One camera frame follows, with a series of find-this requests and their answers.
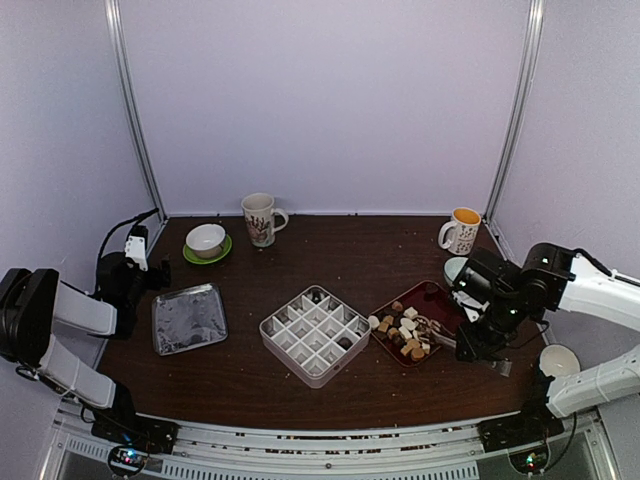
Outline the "bunny print tin lid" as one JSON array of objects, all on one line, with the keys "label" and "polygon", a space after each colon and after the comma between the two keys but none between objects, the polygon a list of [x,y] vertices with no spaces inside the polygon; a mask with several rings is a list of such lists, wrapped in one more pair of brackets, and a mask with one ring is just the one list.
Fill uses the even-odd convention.
[{"label": "bunny print tin lid", "polygon": [[223,342],[228,337],[220,289],[206,283],[152,301],[154,351],[168,356]]}]

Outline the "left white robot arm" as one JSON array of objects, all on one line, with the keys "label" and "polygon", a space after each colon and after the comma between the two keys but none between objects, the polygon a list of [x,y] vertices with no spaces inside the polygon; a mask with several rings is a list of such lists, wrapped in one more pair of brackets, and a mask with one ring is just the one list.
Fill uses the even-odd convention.
[{"label": "left white robot arm", "polygon": [[[92,294],[61,280],[55,269],[11,268],[1,280],[1,356],[88,405],[108,410],[106,429],[121,443],[133,444],[144,433],[133,397],[159,369],[134,331],[138,304],[147,291],[166,289],[170,281],[168,260],[141,267],[122,252],[99,260]],[[89,367],[67,347],[73,330],[108,341],[105,372]]]}]

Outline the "metal tongs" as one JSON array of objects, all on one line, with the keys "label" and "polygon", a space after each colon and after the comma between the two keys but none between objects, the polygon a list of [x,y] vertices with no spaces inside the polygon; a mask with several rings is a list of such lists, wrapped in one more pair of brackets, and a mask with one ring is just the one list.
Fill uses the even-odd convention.
[{"label": "metal tongs", "polygon": [[458,344],[453,336],[446,334],[442,327],[436,327],[434,323],[427,327],[426,332],[431,341],[451,350],[457,361],[482,365],[506,378],[510,376],[512,362],[509,359],[494,354],[490,354],[488,358],[479,358],[469,345]]}]

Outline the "white divided tin box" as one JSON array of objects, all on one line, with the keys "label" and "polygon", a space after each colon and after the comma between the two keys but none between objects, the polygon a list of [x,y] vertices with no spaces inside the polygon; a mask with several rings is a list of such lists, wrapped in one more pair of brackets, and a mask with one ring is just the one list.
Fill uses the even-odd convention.
[{"label": "white divided tin box", "polygon": [[[265,318],[264,346],[312,389],[324,387],[368,345],[367,318],[320,285],[312,285]],[[349,338],[344,350],[337,341]]]}]

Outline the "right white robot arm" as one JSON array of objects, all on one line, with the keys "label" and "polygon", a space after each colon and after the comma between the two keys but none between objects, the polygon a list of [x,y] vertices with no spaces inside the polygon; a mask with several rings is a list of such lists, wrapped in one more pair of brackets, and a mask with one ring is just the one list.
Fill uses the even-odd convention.
[{"label": "right white robot arm", "polygon": [[[513,419],[519,440],[535,440],[551,415],[567,417],[639,391],[639,347],[616,352],[601,339],[588,339],[610,327],[639,334],[639,281],[609,269],[584,249],[538,243],[523,265],[478,248],[453,277],[451,294],[467,318],[456,331],[460,361],[488,360],[515,339],[520,325],[546,318],[560,321],[558,340],[593,348],[593,365],[570,373],[542,368],[539,403]],[[578,323],[587,323],[586,333]]]}]

